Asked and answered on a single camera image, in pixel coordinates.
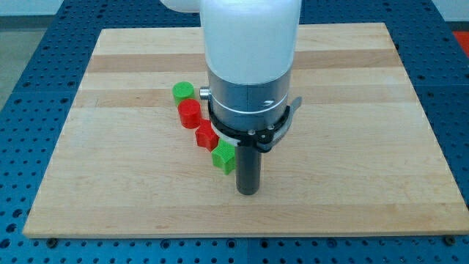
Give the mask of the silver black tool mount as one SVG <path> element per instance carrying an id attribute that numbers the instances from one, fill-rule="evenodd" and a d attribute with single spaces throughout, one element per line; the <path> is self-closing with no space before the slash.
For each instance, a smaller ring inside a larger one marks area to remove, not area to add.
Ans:
<path id="1" fill-rule="evenodd" d="M 291 72 L 261 84 L 236 84 L 208 70 L 208 86 L 200 96 L 207 101 L 215 132 L 235 147 L 268 153 L 287 134 L 302 98 L 291 103 Z"/>

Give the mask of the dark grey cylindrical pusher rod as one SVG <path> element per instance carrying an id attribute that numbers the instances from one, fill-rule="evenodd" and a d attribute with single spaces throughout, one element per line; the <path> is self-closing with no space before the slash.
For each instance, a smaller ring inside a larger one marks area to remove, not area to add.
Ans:
<path id="1" fill-rule="evenodd" d="M 234 149 L 237 190 L 244 195 L 255 194 L 260 186 L 261 153 L 253 147 Z"/>

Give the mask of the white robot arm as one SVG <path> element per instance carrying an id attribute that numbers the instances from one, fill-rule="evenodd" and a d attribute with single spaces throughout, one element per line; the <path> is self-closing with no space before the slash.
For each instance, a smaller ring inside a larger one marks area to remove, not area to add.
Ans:
<path id="1" fill-rule="evenodd" d="M 301 0 L 161 0 L 198 13 L 204 35 L 207 101 L 213 130 L 234 146 L 236 186 L 260 186 L 262 154 L 282 140 L 302 99 L 288 101 Z"/>

